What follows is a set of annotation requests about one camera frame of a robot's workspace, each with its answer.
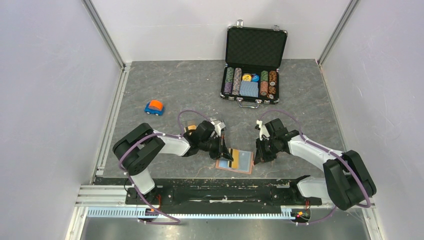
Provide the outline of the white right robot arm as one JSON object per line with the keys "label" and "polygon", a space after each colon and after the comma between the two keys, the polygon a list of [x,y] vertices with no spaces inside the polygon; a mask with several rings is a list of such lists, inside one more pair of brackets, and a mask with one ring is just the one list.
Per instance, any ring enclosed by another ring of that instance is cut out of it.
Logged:
{"label": "white right robot arm", "polygon": [[317,167],[323,177],[304,175],[290,185],[289,199],[302,204],[308,198],[329,200],[341,210],[353,206],[368,207],[377,187],[360,154],[354,150],[339,151],[319,144],[298,130],[288,131],[279,118],[264,123],[256,121],[254,164],[271,162],[279,153],[301,158]]}

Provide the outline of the orange credit card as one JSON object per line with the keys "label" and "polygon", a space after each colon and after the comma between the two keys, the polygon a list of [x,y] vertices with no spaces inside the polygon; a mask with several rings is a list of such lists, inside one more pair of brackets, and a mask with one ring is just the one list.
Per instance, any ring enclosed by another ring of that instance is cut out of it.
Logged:
{"label": "orange credit card", "polygon": [[232,165],[231,168],[238,170],[240,165],[240,151],[238,149],[231,148],[230,153],[232,156]]}

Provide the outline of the clear acrylic card box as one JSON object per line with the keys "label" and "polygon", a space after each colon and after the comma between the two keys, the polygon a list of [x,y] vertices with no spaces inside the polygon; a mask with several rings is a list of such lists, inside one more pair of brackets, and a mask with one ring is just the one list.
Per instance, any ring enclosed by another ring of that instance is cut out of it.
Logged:
{"label": "clear acrylic card box", "polygon": [[183,125],[183,131],[184,133],[189,132],[189,131],[194,131],[197,129],[197,127],[203,122],[205,121],[205,119],[200,119],[200,118],[195,118],[195,119],[190,119],[187,121],[184,121],[182,123]]}

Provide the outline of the tan leather card holder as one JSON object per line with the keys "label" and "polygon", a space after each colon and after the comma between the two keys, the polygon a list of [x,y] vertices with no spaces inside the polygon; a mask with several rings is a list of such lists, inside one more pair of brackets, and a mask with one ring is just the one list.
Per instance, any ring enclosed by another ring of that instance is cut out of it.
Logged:
{"label": "tan leather card holder", "polygon": [[221,158],[216,161],[215,168],[250,175],[252,173],[255,154],[252,151],[244,151],[230,148],[229,153],[233,158],[230,161],[226,158]]}

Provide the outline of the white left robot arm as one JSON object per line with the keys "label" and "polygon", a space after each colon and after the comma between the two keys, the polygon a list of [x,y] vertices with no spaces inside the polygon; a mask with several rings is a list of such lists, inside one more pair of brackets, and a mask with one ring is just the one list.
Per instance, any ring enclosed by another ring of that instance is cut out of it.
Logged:
{"label": "white left robot arm", "polygon": [[224,129],[222,121],[204,120],[198,125],[184,128],[182,135],[174,135],[142,123],[116,142],[112,151],[119,161],[118,166],[138,189],[139,199],[151,204],[157,198],[157,190],[148,166],[157,155],[190,157],[204,151],[213,160],[232,163],[234,158],[226,147]]}

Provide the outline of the black credit card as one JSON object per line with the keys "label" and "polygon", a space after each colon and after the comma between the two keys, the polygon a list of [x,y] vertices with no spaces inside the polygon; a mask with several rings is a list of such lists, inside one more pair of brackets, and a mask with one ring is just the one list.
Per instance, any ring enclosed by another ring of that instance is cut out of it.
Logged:
{"label": "black credit card", "polygon": [[218,160],[217,166],[219,168],[231,169],[232,168],[232,161],[230,161],[230,160]]}

